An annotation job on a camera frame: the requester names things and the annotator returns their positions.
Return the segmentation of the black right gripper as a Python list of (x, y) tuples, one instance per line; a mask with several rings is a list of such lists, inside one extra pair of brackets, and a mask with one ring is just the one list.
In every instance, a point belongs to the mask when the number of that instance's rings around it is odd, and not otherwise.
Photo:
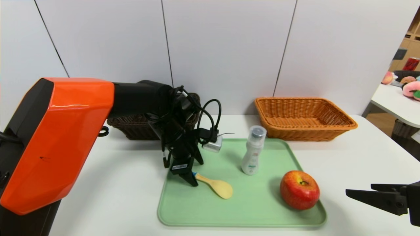
[[(346, 196), (383, 211), (401, 216), (408, 214), (413, 226), (420, 227), (420, 182), (404, 184), (371, 184), (372, 190), (346, 189)], [(397, 192), (406, 192), (406, 197)]]

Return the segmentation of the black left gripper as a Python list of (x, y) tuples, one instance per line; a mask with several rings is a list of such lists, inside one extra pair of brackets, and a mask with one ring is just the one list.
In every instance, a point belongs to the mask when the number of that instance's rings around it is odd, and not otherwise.
[(179, 176), (192, 187), (197, 187), (198, 181), (191, 171), (195, 159), (195, 135), (193, 132), (186, 132), (176, 140), (169, 142), (172, 164), (170, 170)]

